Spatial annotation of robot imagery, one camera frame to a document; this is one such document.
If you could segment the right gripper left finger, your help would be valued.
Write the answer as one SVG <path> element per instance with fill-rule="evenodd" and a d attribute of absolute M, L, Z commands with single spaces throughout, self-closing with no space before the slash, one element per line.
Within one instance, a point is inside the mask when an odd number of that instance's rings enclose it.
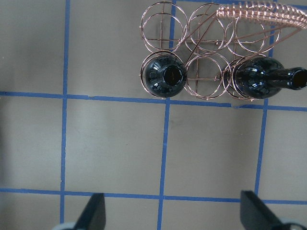
<path fill-rule="evenodd" d="M 104 193 L 93 194 L 83 209 L 75 230 L 104 230 L 106 226 L 106 208 Z"/>

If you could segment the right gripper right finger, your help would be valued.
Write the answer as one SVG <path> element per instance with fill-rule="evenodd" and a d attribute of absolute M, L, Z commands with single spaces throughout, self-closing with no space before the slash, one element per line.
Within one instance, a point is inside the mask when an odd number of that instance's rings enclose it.
<path fill-rule="evenodd" d="M 240 193 L 240 221 L 246 230 L 279 230 L 283 223 L 253 191 Z"/>

